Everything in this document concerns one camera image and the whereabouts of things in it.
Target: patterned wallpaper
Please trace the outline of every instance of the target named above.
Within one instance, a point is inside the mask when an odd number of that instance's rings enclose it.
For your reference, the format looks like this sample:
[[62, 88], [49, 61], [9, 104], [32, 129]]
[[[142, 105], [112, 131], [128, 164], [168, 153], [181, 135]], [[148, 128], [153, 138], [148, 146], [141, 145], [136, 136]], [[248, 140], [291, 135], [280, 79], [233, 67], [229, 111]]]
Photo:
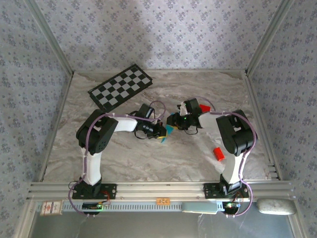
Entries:
[[252, 76], [284, 179], [317, 237], [317, 2], [298, 0]]
[[245, 68], [280, 0], [37, 0], [74, 71]]
[[23, 1], [0, 1], [0, 237], [38, 179], [66, 74]]

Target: checkerboard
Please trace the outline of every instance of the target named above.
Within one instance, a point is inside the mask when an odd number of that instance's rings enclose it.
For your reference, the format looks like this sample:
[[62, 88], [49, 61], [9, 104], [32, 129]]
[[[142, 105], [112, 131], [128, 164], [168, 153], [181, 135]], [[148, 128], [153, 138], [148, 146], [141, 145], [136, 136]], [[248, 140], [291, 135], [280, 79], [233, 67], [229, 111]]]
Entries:
[[136, 64], [88, 91], [97, 106], [108, 113], [152, 85], [152, 79]]

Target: marble surface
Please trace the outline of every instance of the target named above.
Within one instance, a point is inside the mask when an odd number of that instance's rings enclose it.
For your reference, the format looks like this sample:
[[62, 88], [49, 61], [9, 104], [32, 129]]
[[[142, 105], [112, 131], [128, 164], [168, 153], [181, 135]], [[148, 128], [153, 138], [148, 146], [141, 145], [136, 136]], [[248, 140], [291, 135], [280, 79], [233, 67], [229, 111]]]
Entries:
[[[251, 106], [242, 79], [219, 72], [149, 72], [153, 85], [116, 108], [125, 114], [138, 110], [142, 103], [154, 100], [165, 103], [167, 112], [177, 111], [176, 105], [193, 96], [211, 100], [218, 111], [242, 109], [255, 126]], [[75, 137], [77, 129], [98, 108], [87, 93], [113, 73], [75, 74], [59, 123], [44, 181], [78, 179], [82, 155]], [[162, 113], [161, 105], [156, 114]], [[261, 136], [244, 169], [246, 179], [270, 179]], [[103, 181], [197, 181], [218, 180], [224, 161], [218, 162], [212, 150], [221, 147], [226, 160], [229, 154], [222, 145], [219, 130], [200, 129], [197, 135], [174, 130], [164, 143], [161, 140], [139, 140], [131, 132], [113, 134], [102, 154]]]

